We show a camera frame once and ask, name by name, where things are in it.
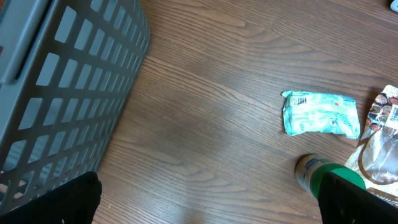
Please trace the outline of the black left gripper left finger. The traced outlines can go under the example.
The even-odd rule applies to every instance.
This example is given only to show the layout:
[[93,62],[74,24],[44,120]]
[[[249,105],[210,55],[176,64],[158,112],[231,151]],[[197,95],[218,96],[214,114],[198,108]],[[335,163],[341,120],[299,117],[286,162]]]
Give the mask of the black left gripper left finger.
[[97,173],[90,171],[1,215],[1,223],[91,223],[101,194]]

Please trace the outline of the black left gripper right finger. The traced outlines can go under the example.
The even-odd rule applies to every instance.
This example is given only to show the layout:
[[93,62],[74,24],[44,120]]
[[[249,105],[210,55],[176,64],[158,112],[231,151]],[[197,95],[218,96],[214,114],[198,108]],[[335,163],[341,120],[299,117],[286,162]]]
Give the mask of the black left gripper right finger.
[[323,224],[397,224],[397,209],[335,173],[321,181],[318,205]]

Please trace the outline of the green lid plastic jar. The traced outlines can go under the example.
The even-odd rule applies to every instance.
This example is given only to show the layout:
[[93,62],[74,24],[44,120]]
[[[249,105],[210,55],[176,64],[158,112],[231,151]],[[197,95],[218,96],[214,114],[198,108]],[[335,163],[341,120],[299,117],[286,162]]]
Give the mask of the green lid plastic jar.
[[316,199],[324,174],[332,172],[361,189],[366,189],[362,177],[344,165],[335,163],[318,154],[308,154],[298,160],[295,167],[295,176],[298,183]]

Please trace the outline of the clear brown snack bag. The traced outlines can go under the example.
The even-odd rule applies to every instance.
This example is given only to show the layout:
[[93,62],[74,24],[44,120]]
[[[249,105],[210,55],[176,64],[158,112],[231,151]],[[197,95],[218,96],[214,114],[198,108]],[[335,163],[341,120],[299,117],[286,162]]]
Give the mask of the clear brown snack bag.
[[397,88],[387,85],[377,95],[363,135],[346,167],[364,180],[365,189],[397,207]]

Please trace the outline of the teal wet wipes pack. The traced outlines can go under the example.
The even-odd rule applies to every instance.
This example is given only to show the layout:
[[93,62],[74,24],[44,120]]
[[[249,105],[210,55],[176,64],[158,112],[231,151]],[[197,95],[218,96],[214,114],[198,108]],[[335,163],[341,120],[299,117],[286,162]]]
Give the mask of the teal wet wipes pack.
[[352,97],[292,90],[282,92],[282,96],[284,128],[289,136],[319,132],[359,138],[361,126]]

